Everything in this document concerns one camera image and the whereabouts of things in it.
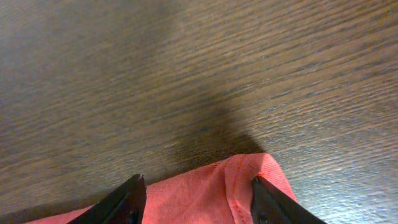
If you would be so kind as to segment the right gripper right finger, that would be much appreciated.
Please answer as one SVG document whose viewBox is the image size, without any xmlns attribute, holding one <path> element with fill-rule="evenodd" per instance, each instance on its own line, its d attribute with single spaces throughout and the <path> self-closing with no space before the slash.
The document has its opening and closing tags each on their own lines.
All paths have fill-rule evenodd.
<svg viewBox="0 0 398 224">
<path fill-rule="evenodd" d="M 253 224 L 325 224 L 261 176 L 252 180 Z"/>
</svg>

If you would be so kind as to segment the red printed t-shirt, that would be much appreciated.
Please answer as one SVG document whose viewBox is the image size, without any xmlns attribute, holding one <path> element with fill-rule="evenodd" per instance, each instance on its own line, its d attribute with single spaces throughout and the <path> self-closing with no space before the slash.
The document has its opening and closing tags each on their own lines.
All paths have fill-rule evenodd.
<svg viewBox="0 0 398 224">
<path fill-rule="evenodd" d="M 238 154 L 146 185 L 142 223 L 253 223 L 252 180 L 261 176 L 297 201 L 278 163 L 267 153 Z M 91 207 L 38 220 L 68 223 Z"/>
</svg>

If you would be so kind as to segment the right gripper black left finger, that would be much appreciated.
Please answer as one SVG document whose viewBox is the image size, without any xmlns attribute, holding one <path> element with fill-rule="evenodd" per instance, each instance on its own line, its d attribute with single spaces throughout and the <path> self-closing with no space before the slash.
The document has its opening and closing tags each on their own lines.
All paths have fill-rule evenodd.
<svg viewBox="0 0 398 224">
<path fill-rule="evenodd" d="M 135 174 L 68 224 L 141 224 L 146 199 L 144 176 Z"/>
</svg>

